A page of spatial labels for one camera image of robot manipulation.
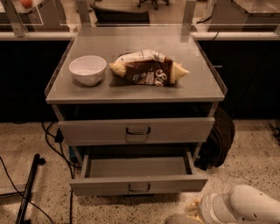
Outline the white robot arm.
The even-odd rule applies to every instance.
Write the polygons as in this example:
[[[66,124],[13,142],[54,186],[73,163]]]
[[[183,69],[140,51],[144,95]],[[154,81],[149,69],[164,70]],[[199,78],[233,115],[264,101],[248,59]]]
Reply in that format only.
[[[280,202],[250,185],[209,193],[164,224],[280,224]]]

